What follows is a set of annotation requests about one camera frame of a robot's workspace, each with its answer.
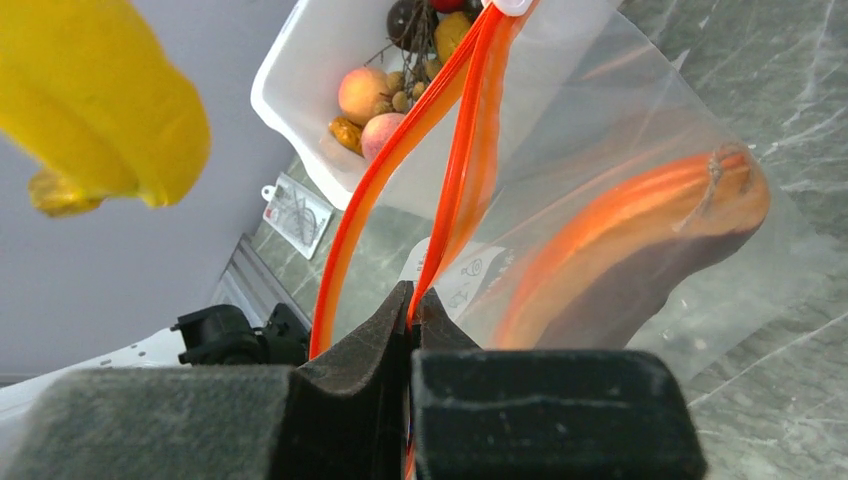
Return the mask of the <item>red apple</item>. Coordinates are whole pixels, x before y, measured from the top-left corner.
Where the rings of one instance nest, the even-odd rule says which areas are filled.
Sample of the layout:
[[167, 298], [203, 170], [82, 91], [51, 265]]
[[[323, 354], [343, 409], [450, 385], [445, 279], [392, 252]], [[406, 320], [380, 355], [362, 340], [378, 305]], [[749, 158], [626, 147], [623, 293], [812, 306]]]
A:
[[464, 0], [429, 0], [429, 4], [436, 12], [442, 14], [463, 11], [465, 8]]

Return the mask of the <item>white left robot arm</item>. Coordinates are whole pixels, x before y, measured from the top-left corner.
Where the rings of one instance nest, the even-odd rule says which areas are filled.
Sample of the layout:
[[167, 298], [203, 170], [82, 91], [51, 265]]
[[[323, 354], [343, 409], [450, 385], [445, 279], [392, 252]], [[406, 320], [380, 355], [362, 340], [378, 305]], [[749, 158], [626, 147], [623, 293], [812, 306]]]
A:
[[301, 365], [308, 356], [311, 323], [278, 303], [257, 326], [235, 305], [219, 304], [180, 316], [176, 323], [128, 347], [1, 389], [1, 431], [23, 423], [36, 398], [75, 370], [215, 364]]

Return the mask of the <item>yellow banana bunch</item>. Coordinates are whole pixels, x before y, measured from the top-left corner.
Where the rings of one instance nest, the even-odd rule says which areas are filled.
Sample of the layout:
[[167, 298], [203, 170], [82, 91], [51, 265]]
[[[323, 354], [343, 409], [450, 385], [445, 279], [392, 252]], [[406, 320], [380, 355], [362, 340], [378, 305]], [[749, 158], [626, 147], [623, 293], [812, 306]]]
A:
[[128, 1], [2, 3], [1, 130], [38, 162], [27, 190], [52, 218], [173, 206], [211, 149], [198, 90]]

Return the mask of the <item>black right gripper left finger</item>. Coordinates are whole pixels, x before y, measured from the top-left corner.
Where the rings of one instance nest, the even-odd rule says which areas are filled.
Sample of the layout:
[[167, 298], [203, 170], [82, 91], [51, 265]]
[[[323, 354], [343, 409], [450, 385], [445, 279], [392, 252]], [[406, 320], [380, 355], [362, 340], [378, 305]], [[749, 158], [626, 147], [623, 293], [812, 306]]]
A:
[[412, 296], [401, 282], [288, 365], [78, 370], [25, 419], [5, 479], [401, 479]]

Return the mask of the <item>clear zip bag orange zipper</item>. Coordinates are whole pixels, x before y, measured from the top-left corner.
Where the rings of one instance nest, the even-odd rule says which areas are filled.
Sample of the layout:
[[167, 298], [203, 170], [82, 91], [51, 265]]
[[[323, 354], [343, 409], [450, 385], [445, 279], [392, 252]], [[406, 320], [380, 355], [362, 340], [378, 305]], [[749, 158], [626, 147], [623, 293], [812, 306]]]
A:
[[[491, 5], [367, 169], [342, 217], [317, 297], [311, 351], [360, 325], [400, 280], [428, 290], [479, 345], [492, 345], [522, 262], [597, 197], [657, 167], [741, 139], [617, 9], [568, 77], [522, 73], [514, 60], [554, 46], [517, 37], [520, 15]], [[787, 315], [847, 267], [746, 146], [768, 183], [760, 229], [735, 254], [683, 280], [618, 349], [658, 355], [688, 380]]]

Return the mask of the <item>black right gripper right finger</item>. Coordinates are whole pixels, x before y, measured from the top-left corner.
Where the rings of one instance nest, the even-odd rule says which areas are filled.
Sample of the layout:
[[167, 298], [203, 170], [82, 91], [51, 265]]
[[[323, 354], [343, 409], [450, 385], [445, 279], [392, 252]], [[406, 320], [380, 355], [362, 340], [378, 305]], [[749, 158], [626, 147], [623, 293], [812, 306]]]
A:
[[415, 308], [419, 479], [702, 479], [680, 386], [633, 350], [483, 350], [435, 292]]

